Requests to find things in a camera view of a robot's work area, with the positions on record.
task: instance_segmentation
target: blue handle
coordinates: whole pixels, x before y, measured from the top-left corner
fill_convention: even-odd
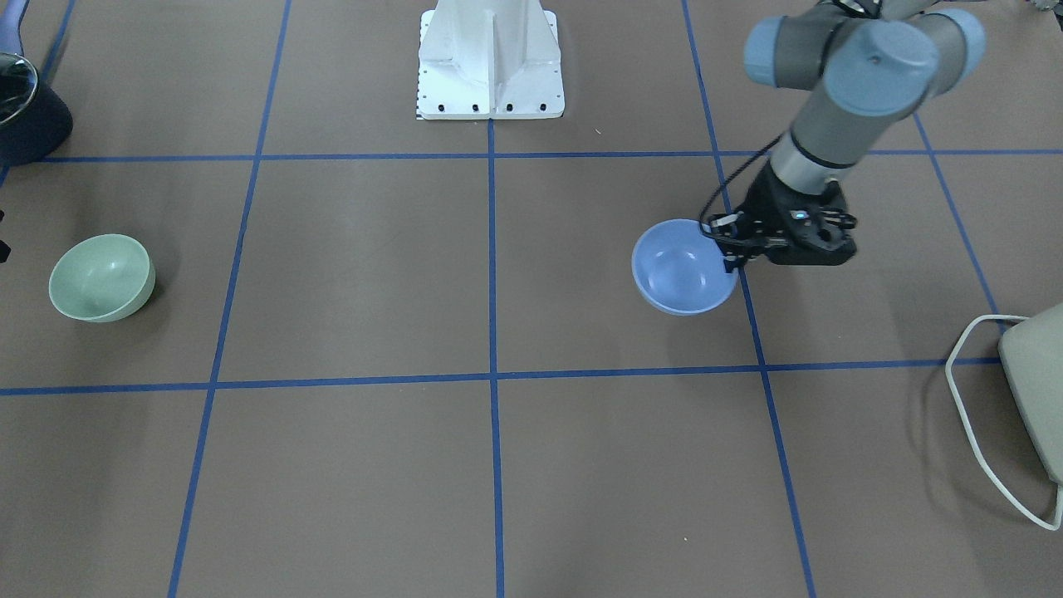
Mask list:
[[[22,36],[18,29],[30,0],[7,0],[7,6],[0,15],[0,52],[22,55]]]

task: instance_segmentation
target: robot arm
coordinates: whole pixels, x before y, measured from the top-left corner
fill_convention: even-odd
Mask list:
[[[811,96],[732,213],[706,221],[727,271],[760,254],[776,263],[838,264],[856,253],[841,181],[893,123],[967,76],[984,31],[928,0],[821,1],[758,23],[746,72]]]

